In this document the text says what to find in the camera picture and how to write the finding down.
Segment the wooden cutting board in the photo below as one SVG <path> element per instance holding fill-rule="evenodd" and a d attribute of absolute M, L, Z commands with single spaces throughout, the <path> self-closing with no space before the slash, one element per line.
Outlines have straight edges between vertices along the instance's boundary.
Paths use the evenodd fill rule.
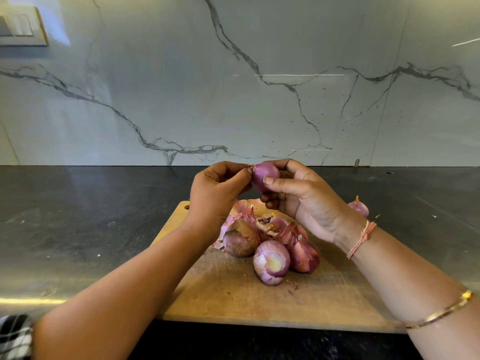
<path fill-rule="evenodd" d="M 187 216 L 182 201 L 152 244 L 175 230 Z M 267 208 L 259 208 L 266 213 Z M 271 327 L 405 333 L 382 300 L 339 248 L 309 232 L 321 251 L 313 274 L 288 272 L 278 286 L 264 285 L 253 258 L 238 259 L 208 248 L 187 272 L 160 318 Z"/>

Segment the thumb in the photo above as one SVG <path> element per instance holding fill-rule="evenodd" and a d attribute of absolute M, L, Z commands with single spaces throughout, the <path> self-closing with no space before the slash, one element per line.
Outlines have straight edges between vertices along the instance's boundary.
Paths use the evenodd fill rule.
<path fill-rule="evenodd" d="M 310 181 L 301 179 L 275 179 L 266 176 L 263 182 L 273 192 L 294 194 L 299 198 L 303 198 L 312 188 Z"/>
<path fill-rule="evenodd" d="M 227 192 L 231 192 L 237 197 L 242 190 L 252 180 L 252 168 L 244 168 L 229 180 L 220 183 Z"/>

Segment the hand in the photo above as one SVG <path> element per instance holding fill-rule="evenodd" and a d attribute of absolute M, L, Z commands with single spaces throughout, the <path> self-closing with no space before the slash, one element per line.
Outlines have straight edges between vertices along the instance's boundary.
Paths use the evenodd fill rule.
<path fill-rule="evenodd" d="M 201 232 L 208 244 L 219 237 L 239 194 L 252 188 L 252 169 L 247 164 L 221 162 L 195 175 L 190 191 L 190 207 L 184 223 Z"/>
<path fill-rule="evenodd" d="M 337 229 L 351 212 L 348 205 L 312 169 L 293 159 L 270 161 L 281 178 L 266 178 L 273 192 L 262 194 L 267 208 L 296 219 L 313 235 L 334 242 Z"/>

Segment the gold bangle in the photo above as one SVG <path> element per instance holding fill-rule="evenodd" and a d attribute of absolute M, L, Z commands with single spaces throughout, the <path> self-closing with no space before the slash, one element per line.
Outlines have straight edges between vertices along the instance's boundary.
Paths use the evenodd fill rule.
<path fill-rule="evenodd" d="M 432 324 L 433 322 L 438 321 L 444 317 L 447 317 L 449 314 L 452 314 L 453 312 L 456 312 L 460 308 L 464 307 L 472 299 L 472 296 L 473 296 L 472 291 L 467 289 L 462 294 L 460 299 L 457 302 L 453 303 L 451 306 L 445 307 L 441 311 L 436 312 L 431 316 L 428 316 L 424 320 L 405 323 L 405 327 L 408 330 L 411 330 L 411 329 L 420 328 L 420 327 Z"/>

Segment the forearm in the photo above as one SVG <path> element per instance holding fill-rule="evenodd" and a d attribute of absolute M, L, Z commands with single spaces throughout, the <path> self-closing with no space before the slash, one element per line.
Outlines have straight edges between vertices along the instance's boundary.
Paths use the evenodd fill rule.
<path fill-rule="evenodd" d="M 45 315 L 33 332 L 35 359 L 126 359 L 205 252 L 181 226 Z"/>
<path fill-rule="evenodd" d="M 366 219 L 351 215 L 339 230 L 337 244 L 347 253 L 360 238 Z M 415 322 L 460 299 L 465 287 L 380 228 L 375 228 L 352 260 L 377 290 L 390 311 L 403 322 Z M 465 308 L 433 324 L 409 330 L 425 359 L 473 359 L 478 353 L 480 305 Z M 459 337 L 461 341 L 452 341 Z"/>

